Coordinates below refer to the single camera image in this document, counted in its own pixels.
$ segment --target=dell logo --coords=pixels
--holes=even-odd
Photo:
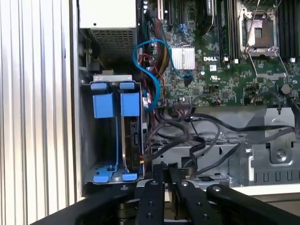
[[[204,57],[203,57],[203,61],[204,61],[204,62],[207,62],[207,61],[210,61],[210,62],[216,62],[216,61],[217,61],[217,58],[216,58],[216,56],[214,56],[214,57],[206,57],[206,56],[204,56]]]

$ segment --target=ridged metal panel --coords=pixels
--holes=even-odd
[[[195,48],[172,48],[172,60],[176,69],[195,69]]]
[[[69,2],[0,0],[0,224],[75,202]]]

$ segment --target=capacitor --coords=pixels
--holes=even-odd
[[[292,91],[292,87],[287,83],[285,83],[281,87],[279,87],[279,93],[281,95],[288,95],[291,93],[291,91]]]

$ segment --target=blue cable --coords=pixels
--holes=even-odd
[[[139,64],[138,64],[138,61],[137,61],[137,58],[136,58],[136,51],[138,48],[142,47],[143,45],[147,45],[147,44],[150,44],[150,43],[153,43],[153,42],[160,42],[162,44],[164,44],[164,46],[166,47],[167,51],[168,51],[168,54],[170,56],[170,61],[171,61],[171,65],[172,65],[172,68],[174,69],[175,73],[177,76],[183,78],[183,79],[187,79],[187,78],[190,78],[191,75],[180,75],[178,70],[175,68],[174,66],[174,62],[172,60],[172,53],[171,53],[171,50],[169,48],[169,46],[166,44],[166,42],[164,42],[163,40],[159,40],[159,39],[152,39],[152,40],[149,40],[149,41],[145,41],[143,43],[140,43],[139,45],[137,45],[132,53],[132,60],[133,60],[133,63],[135,64],[135,66],[140,69],[141,71],[143,71],[145,74],[147,74],[154,82],[154,86],[155,86],[155,95],[154,95],[154,99],[153,99],[153,102],[152,104],[149,105],[149,108],[146,109],[148,111],[153,111],[154,108],[156,107],[158,101],[159,101],[159,98],[160,98],[160,83],[158,81],[158,79],[152,74],[150,73],[148,70],[144,69],[143,67],[141,67]]]

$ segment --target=circuit chip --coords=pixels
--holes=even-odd
[[[227,91],[222,92],[222,99],[228,99],[229,93]]]
[[[199,94],[200,94],[199,89],[194,88],[194,89],[193,89],[193,95],[194,95],[194,96],[198,96]]]

